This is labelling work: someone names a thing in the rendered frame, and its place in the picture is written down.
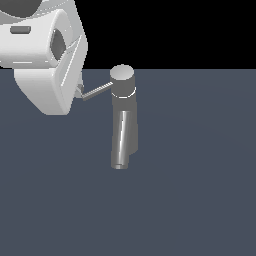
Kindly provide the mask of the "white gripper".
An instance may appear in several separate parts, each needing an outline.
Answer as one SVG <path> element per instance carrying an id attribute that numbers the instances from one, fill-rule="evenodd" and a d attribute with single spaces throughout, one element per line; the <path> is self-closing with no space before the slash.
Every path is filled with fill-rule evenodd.
<path id="1" fill-rule="evenodd" d="M 14 78 L 26 97 L 45 115 L 67 115 L 73 98 L 82 98 L 82 68 L 88 50 L 82 34 L 63 53 L 57 67 L 15 69 Z"/>

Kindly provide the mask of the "grey faucet handle with lever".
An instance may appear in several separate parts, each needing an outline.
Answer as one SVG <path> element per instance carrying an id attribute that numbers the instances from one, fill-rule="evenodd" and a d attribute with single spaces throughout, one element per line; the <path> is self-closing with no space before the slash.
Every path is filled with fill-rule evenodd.
<path id="1" fill-rule="evenodd" d="M 114 66 L 110 70 L 110 81 L 92 91 L 82 95 L 84 101 L 96 95 L 111 90 L 111 94 L 117 99 L 128 99 L 136 92 L 134 69 L 125 64 Z"/>

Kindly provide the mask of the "grey metal faucet body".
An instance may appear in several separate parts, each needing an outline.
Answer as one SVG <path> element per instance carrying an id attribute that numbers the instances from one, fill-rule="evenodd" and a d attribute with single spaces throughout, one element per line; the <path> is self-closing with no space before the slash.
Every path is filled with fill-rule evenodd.
<path id="1" fill-rule="evenodd" d="M 127 169 L 129 156 L 138 150 L 136 95 L 129 98 L 112 97 L 113 136 L 111 167 Z"/>

